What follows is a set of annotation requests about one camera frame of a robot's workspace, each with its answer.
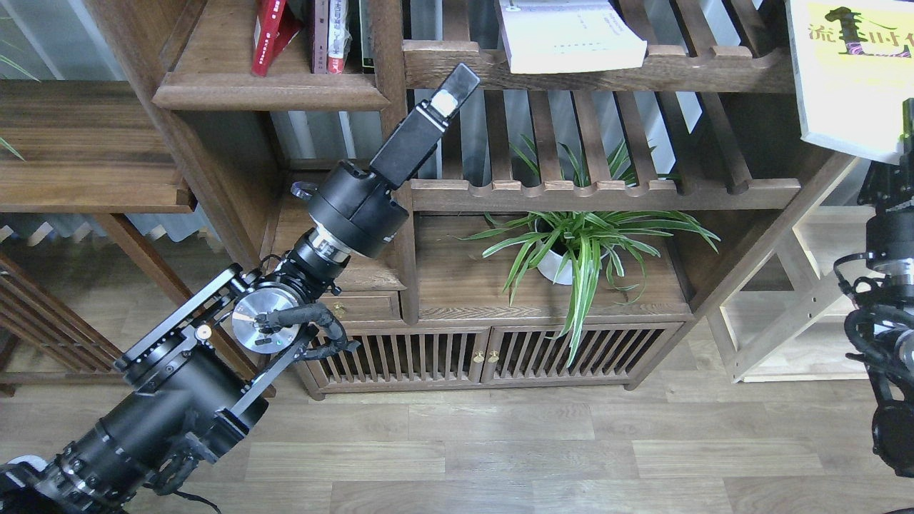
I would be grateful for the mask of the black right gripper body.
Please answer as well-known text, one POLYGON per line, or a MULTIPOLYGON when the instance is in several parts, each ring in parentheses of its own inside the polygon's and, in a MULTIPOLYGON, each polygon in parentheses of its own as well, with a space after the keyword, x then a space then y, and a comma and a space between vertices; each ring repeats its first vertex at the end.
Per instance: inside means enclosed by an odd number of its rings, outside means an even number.
POLYGON ((900 163, 872 161, 856 203, 871 205, 878 214, 911 212, 913 208, 913 99, 902 101, 900 163))

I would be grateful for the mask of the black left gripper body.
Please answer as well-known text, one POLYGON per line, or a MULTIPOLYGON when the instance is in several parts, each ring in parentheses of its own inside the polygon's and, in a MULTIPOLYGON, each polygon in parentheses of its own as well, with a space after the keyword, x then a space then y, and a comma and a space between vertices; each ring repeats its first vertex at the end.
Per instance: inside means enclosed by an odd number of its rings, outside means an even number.
POLYGON ((371 159, 370 171, 392 188, 400 188, 432 154, 451 120, 431 104, 419 104, 371 159))

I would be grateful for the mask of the left gripper white-tipped finger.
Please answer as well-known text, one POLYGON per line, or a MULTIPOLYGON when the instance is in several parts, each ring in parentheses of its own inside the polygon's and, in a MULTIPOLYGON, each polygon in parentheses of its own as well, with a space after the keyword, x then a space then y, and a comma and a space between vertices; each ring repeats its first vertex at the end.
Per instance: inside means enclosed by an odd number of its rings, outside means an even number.
POLYGON ((428 110, 438 120, 450 121, 480 83, 481 79, 473 69, 466 63, 458 63, 438 90, 431 95, 428 110))

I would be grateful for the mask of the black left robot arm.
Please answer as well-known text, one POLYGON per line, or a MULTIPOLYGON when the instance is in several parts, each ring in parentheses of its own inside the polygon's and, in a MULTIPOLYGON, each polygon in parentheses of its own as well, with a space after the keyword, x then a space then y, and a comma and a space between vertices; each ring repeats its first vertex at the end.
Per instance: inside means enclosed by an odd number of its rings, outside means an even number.
POLYGON ((270 273, 229 266, 115 361, 133 393, 51 462, 2 466, 4 513, 121 513, 140 488, 179 495, 241 442, 291 364, 358 347, 321 303, 354 253, 375 258, 408 220, 392 193, 417 173, 480 78, 460 63, 397 126, 368 169, 342 160, 295 182, 314 221, 270 273))

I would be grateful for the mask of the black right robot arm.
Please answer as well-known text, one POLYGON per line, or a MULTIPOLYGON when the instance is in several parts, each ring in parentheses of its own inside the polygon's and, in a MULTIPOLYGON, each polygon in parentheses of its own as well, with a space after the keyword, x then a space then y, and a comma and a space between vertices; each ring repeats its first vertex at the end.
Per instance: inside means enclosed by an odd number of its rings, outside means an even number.
POLYGON ((865 365, 878 406, 872 420, 873 451, 899 476, 913 468, 913 209, 912 101, 902 102, 902 152, 898 165, 872 162, 858 195, 875 215, 866 221, 864 253, 835 261, 864 260, 878 278, 861 276, 839 289, 855 309, 843 330, 865 365))

